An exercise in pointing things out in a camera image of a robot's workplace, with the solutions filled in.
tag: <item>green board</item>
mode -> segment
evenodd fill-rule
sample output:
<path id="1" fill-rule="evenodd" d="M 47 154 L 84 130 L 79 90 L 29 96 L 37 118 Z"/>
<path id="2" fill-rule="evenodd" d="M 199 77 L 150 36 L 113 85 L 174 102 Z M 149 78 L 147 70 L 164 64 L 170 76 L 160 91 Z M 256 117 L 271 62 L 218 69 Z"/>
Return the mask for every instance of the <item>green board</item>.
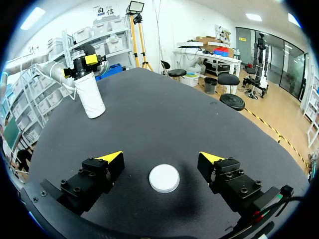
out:
<path id="1" fill-rule="evenodd" d="M 5 127 L 5 130 L 3 132 L 3 136 L 6 142 L 8 143 L 8 146 L 10 147 L 10 149 L 13 148 L 19 133 L 20 131 L 18 126 L 16 125 L 15 118 L 12 117 L 12 119 L 10 120 L 8 125 Z"/>

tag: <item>trash can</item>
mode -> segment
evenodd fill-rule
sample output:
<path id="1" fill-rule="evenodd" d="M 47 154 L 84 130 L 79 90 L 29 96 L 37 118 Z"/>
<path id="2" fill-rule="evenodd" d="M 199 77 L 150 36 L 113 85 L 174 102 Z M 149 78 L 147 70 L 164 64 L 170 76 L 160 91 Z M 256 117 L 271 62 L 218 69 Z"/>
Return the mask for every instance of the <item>trash can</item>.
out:
<path id="1" fill-rule="evenodd" d="M 217 80 L 214 78 L 205 77 L 204 81 L 205 81 L 205 93 L 215 94 Z"/>

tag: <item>white desk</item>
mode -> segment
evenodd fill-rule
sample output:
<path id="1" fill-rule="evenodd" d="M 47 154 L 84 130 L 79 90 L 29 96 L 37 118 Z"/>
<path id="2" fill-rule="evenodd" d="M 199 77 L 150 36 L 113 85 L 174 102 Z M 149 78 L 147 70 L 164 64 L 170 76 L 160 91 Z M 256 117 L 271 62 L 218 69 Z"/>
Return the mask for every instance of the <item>white desk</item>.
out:
<path id="1" fill-rule="evenodd" d="M 198 51 L 195 48 L 176 48 L 173 51 L 174 53 L 174 62 L 175 62 L 175 68 L 177 69 L 177 62 L 180 65 L 180 68 L 183 68 L 181 61 L 185 64 L 186 62 L 186 56 L 189 58 L 191 57 L 191 60 L 194 57 L 203 57 L 207 58 L 210 60 L 215 60 L 215 61 L 221 61 L 224 63 L 227 63 L 230 65 L 229 73 L 234 74 L 234 69 L 236 67 L 236 76 L 239 78 L 239 70 L 240 70 L 240 60 L 230 58 L 230 57 L 224 57 L 224 56 L 219 56 L 219 55 L 211 55 L 211 54 L 203 54 L 202 51 Z M 236 94 L 237 86 L 233 86 L 233 92 L 232 94 Z M 230 93 L 230 86 L 227 86 L 227 93 Z"/>

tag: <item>black stool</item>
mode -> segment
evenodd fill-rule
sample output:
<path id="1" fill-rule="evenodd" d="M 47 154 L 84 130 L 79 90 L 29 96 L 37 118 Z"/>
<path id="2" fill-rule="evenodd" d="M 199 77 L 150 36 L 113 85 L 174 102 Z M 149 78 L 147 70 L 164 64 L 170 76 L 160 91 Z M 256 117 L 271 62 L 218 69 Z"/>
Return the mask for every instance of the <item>black stool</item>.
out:
<path id="1" fill-rule="evenodd" d="M 164 68 L 164 72 L 168 74 L 168 76 L 173 77 L 173 79 L 180 81 L 179 78 L 187 74 L 187 72 L 183 69 L 175 69 L 167 71 L 170 68 L 170 64 L 166 61 L 160 61 L 161 65 Z"/>
<path id="2" fill-rule="evenodd" d="M 223 73 L 218 76 L 218 84 L 226 86 L 238 86 L 239 79 L 235 75 Z M 236 111 L 242 111 L 245 108 L 245 102 L 243 99 L 233 94 L 223 94 L 220 96 L 219 100 Z"/>
<path id="3" fill-rule="evenodd" d="M 256 70 L 253 68 L 247 68 L 246 72 L 248 73 L 248 78 L 246 78 L 246 82 L 248 82 L 248 84 L 253 85 L 253 89 L 252 90 L 248 90 L 245 92 L 245 95 L 247 95 L 249 98 L 257 100 L 258 97 L 255 95 L 255 86 L 260 86 L 260 81 L 256 80 L 256 78 L 252 78 L 251 75 L 255 75 L 256 74 Z"/>

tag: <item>cardboard box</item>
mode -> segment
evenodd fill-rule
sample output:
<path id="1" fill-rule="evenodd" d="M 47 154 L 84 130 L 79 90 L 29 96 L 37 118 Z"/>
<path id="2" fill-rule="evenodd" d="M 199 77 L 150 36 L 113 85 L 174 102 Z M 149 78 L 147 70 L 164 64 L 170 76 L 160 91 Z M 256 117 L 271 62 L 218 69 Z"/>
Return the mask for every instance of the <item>cardboard box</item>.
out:
<path id="1" fill-rule="evenodd" d="M 215 50 L 215 48 L 217 48 L 217 47 L 219 47 L 219 46 L 204 45 L 205 50 L 210 51 L 210 52 L 213 52 Z M 228 57 L 234 58 L 234 49 L 233 48 L 228 47 Z"/>
<path id="2" fill-rule="evenodd" d="M 196 41 L 204 43 L 204 45 L 207 45 L 208 42 L 221 42 L 221 40 L 217 40 L 216 37 L 213 36 L 197 36 Z"/>

